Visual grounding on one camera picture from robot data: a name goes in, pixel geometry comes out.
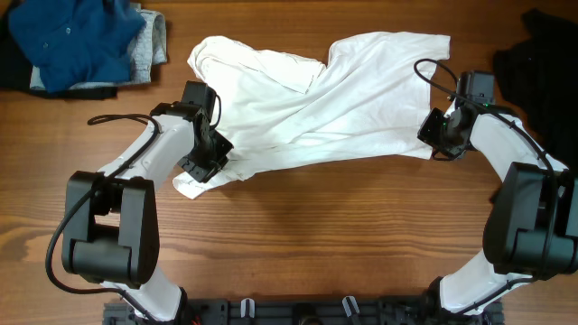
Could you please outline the white t-shirt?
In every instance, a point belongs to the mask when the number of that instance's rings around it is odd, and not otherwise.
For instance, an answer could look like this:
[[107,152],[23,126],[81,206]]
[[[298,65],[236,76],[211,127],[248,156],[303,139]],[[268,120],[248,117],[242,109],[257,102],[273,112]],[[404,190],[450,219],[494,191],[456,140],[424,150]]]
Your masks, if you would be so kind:
[[450,56],[447,35],[370,32],[334,42],[326,62],[256,50],[224,36],[196,45],[188,64],[221,99],[219,132],[233,144],[206,183],[182,173],[194,199],[257,173],[385,155],[428,159],[417,132],[430,110],[428,79]]

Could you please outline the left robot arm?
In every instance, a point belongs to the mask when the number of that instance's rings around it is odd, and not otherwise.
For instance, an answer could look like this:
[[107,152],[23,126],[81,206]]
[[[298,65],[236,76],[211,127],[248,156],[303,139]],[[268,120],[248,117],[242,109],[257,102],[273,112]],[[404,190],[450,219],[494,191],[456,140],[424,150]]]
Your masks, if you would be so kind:
[[174,166],[207,183],[227,164],[232,143],[217,130],[222,113],[216,91],[189,81],[182,99],[127,119],[146,125],[113,162],[96,172],[75,172],[67,183],[65,215],[45,259],[49,279],[62,243],[64,270],[93,283],[89,293],[115,293],[126,319],[137,324],[197,324],[187,293],[158,266],[160,235],[155,193]]

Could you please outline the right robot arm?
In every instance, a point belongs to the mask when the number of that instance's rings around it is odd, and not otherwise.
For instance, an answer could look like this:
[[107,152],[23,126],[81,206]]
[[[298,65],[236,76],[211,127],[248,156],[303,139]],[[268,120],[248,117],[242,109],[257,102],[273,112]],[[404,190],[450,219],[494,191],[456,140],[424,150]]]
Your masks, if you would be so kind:
[[577,178],[525,131],[508,108],[495,104],[492,74],[453,78],[452,109],[433,109],[417,137],[439,161],[477,151],[501,184],[486,222],[482,249],[458,271],[436,279],[424,312],[444,320],[481,315],[521,286],[577,271]]

